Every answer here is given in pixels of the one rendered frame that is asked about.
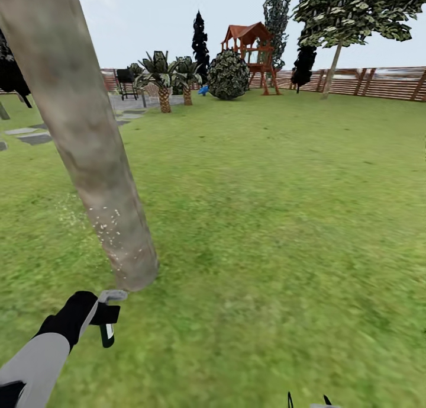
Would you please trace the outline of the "pesticide atomizer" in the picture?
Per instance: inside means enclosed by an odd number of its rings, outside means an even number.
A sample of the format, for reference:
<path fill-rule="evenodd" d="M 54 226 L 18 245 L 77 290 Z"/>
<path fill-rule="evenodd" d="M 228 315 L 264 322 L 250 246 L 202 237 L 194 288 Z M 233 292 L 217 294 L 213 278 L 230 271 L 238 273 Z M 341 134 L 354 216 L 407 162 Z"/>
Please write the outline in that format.
<path fill-rule="evenodd" d="M 114 344 L 113 323 L 101 324 L 100 333 L 101 333 L 102 346 L 104 348 L 111 347 Z"/>

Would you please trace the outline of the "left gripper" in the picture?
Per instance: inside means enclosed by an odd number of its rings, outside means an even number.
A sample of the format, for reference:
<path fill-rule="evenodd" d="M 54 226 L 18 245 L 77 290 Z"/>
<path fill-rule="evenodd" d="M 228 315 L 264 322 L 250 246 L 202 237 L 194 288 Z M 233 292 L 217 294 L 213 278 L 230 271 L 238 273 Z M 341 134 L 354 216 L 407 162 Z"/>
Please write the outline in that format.
<path fill-rule="evenodd" d="M 116 323 L 118 321 L 119 306 L 109 306 L 101 303 L 102 305 L 102 313 L 100 317 L 95 321 L 91 322 L 92 325 L 108 324 L 108 323 Z"/>

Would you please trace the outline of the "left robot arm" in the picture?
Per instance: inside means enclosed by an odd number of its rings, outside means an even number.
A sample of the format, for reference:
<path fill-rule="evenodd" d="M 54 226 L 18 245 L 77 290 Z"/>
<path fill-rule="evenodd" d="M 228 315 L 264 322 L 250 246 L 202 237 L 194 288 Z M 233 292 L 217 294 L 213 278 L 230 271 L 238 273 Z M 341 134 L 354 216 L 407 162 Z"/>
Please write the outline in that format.
<path fill-rule="evenodd" d="M 48 316 L 38 332 L 0 367 L 0 408 L 45 408 L 62 366 L 89 324 L 116 323 L 123 289 L 103 290 L 100 297 L 78 291 L 57 315 Z"/>

